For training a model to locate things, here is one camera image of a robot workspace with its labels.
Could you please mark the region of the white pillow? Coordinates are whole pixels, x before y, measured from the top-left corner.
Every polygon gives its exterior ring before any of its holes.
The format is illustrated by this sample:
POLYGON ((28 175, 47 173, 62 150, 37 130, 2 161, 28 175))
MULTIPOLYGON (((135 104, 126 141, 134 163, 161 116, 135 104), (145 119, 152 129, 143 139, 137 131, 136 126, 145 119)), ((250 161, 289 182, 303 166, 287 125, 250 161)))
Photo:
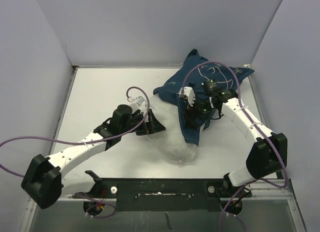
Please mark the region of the white pillow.
POLYGON ((187 163, 195 159, 199 147, 186 143, 182 134, 178 107, 163 101, 157 94, 149 99, 150 109, 165 131, 151 134, 148 141, 171 163, 187 163))

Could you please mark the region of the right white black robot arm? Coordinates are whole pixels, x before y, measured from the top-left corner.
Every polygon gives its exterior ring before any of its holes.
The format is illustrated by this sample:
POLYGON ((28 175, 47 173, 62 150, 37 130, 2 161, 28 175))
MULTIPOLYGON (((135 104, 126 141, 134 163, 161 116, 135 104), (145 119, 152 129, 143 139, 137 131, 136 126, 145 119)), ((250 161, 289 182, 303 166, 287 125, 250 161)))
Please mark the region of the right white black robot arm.
POLYGON ((283 133, 276 134, 262 124, 242 104, 235 90, 220 89, 214 80, 208 80, 201 86, 204 99, 197 96, 192 87, 182 87, 178 93, 188 103, 183 115, 187 126, 199 128, 197 121, 204 120, 211 111, 217 110, 219 117, 229 118, 252 145, 244 167, 227 174, 226 181, 222 184, 226 195, 235 196, 241 185, 286 168, 288 140, 283 133))

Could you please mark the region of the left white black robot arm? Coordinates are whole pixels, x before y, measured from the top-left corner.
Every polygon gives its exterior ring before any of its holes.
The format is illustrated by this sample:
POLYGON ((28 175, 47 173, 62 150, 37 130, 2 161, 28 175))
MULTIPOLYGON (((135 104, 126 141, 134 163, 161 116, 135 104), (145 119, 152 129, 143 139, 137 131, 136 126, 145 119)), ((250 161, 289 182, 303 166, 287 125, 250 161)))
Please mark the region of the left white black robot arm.
POLYGON ((44 157, 35 156, 23 177, 22 189, 41 209, 52 206, 62 195, 63 178, 90 157, 104 152, 134 132, 144 136, 164 132, 166 127, 155 117, 152 110, 142 112, 129 105, 119 105, 101 125, 93 130, 77 146, 44 157))

